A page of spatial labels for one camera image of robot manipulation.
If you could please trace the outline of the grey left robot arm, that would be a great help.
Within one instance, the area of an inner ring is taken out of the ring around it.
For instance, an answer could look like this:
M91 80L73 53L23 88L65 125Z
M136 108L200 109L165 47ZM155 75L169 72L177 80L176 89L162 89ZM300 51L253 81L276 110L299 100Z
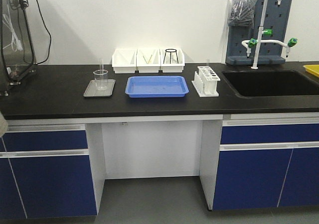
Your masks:
M8 131L8 122L4 118L3 114L0 112L0 137Z

